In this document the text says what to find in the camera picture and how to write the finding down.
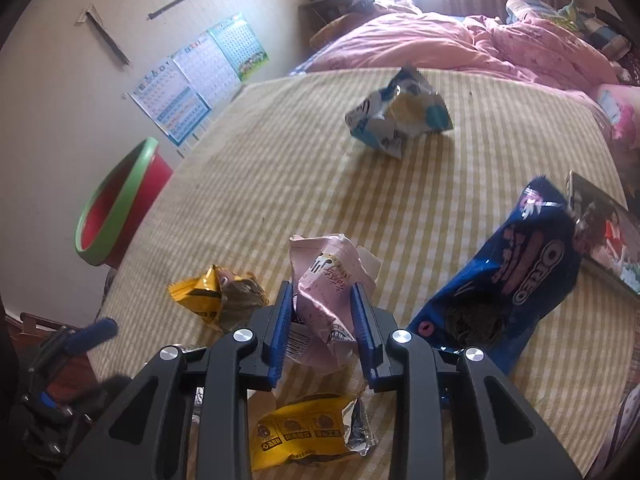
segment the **pink quilt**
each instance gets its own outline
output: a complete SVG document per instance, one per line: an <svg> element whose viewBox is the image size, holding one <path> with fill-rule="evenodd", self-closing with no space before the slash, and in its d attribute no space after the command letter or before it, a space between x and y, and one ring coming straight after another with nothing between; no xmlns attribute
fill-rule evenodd
<svg viewBox="0 0 640 480"><path fill-rule="evenodd" d="M609 121L586 94L617 84L612 65L564 28L537 18L501 25L485 16L463 23L436 12L380 16L339 38L308 72L341 68L439 68L481 73L562 91L589 107L609 139Z"/></svg>

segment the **calendar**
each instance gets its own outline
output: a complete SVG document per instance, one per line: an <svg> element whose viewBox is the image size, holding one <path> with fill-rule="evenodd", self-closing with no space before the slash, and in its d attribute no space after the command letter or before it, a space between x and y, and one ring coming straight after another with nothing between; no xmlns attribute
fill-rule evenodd
<svg viewBox="0 0 640 480"><path fill-rule="evenodd" d="M213 110L231 101L242 84L209 32L180 49L172 59Z"/></svg>
<svg viewBox="0 0 640 480"><path fill-rule="evenodd" d="M269 60L241 12L211 27L209 32L238 74L240 81L244 81Z"/></svg>
<svg viewBox="0 0 640 480"><path fill-rule="evenodd" d="M148 72L129 95L176 146L211 110L171 59Z"/></svg>

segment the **red and green bucket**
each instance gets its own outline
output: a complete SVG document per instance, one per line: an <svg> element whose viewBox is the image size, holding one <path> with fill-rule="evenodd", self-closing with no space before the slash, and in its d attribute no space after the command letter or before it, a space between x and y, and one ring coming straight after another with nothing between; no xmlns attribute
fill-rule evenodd
<svg viewBox="0 0 640 480"><path fill-rule="evenodd" d="M133 235L172 169L153 137L141 142L102 181L76 227L76 252L92 266L120 265Z"/></svg>

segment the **green rim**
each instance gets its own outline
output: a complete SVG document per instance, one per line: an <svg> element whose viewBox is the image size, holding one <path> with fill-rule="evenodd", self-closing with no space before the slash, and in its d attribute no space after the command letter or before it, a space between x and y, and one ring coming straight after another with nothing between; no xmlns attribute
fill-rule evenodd
<svg viewBox="0 0 640 480"><path fill-rule="evenodd" d="M127 216L129 216L131 205L138 193L142 179L145 177L146 170L156 154L157 148L158 141L153 137L148 137L143 142L140 142L129 155L123 158L118 165L109 172L84 206L78 225L76 226L76 253L88 264L100 266L107 259L107 256L109 256L120 235L124 222L126 222ZM107 218L104 219L94 241L87 248L83 249L81 243L82 230L84 229L89 211L107 186L107 183L124 165L130 164L131 159L134 157L136 161L133 163L129 175L124 181L116 200L113 202Z"/></svg>

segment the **checkered tablecloth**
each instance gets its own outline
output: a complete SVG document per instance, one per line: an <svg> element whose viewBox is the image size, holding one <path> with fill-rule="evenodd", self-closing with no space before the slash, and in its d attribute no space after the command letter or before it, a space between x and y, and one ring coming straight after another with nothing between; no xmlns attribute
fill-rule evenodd
<svg viewBox="0 0 640 480"><path fill-rule="evenodd" d="M352 139L344 113L395 70L320 73L246 88L162 191L118 272L103 315L120 335L90 355L101 378L136 373L162 346L211 343L212 331L166 287L210 264L250 270L274 300L290 276L293 234L345 233L382 261L372 302L405 326L504 221L524 185L544 173L564 189L576 170L624 203L616 170L587 109L514 82L425 71L455 129L412 141L403 160ZM513 381L586 471L626 381L634 306L581 273L539 325ZM355 391L357 365L317 377L287 364L283 404L316 391ZM394 395L369 401L380 444L363 459L268 470L269 480L386 479ZM446 434L447 456L451 441ZM452 463L447 465L449 474Z"/></svg>

